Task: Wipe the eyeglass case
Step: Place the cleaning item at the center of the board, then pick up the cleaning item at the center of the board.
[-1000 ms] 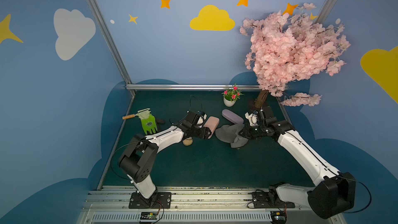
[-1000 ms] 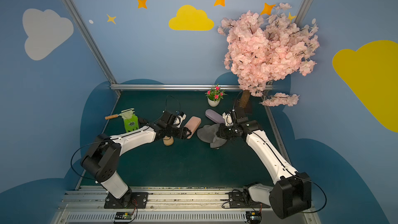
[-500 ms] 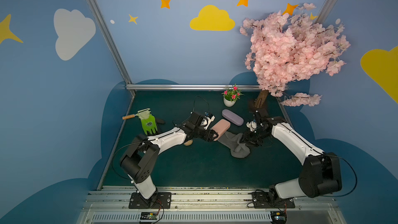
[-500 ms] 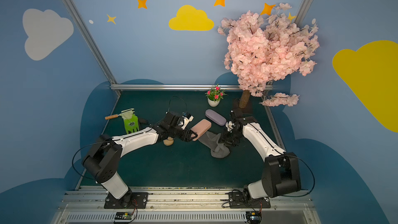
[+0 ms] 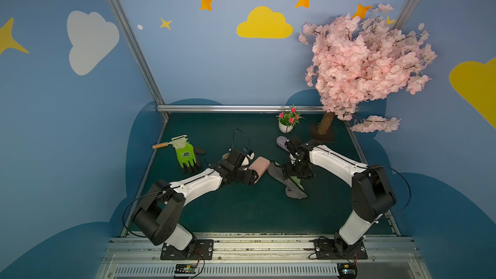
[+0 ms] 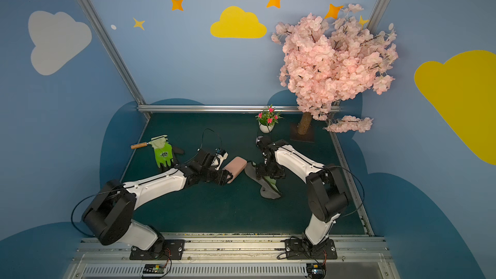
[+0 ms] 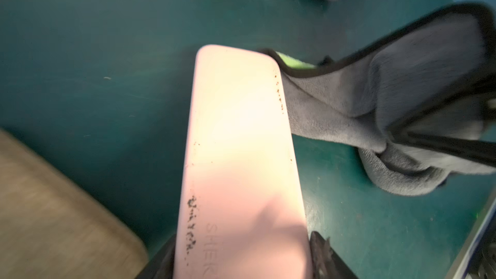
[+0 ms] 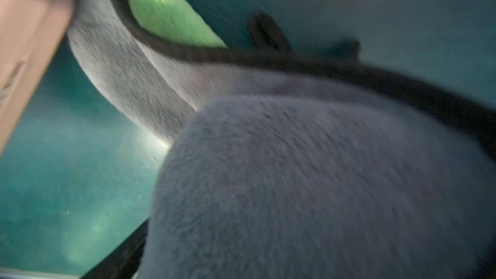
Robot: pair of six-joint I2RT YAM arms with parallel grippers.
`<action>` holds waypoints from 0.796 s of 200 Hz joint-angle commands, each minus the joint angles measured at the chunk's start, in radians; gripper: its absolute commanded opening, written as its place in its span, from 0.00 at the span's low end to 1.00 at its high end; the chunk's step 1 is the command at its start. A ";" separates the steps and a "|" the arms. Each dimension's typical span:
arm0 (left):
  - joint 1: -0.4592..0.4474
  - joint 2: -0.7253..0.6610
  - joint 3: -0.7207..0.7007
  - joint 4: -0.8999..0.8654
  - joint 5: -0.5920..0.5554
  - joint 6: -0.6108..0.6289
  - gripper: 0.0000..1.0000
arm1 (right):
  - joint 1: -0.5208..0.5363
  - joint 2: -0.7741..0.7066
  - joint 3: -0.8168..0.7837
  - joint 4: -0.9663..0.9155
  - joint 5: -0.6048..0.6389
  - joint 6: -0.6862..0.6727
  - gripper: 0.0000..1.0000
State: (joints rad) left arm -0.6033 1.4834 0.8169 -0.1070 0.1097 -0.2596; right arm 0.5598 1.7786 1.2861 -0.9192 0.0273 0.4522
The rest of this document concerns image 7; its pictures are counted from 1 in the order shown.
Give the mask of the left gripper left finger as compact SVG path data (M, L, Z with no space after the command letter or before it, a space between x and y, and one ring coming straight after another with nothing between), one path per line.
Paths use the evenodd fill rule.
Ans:
M135 279L173 279L176 235L164 244Z

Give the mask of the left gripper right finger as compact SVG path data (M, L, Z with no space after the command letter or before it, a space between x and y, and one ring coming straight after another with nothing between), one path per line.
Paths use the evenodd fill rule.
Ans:
M358 279L347 264L319 232L310 235L311 260L314 279Z

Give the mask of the pink eyeglass case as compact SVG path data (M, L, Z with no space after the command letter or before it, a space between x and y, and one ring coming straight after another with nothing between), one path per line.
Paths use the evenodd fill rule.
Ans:
M196 55L173 276L313 276L282 75L267 55Z

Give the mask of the grey green microfibre cloth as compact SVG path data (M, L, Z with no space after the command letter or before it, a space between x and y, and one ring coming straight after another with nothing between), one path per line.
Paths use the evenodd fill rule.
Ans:
M272 49L293 134L356 147L368 178L403 196L451 174L493 174L495 18L457 3L339 61L317 66Z

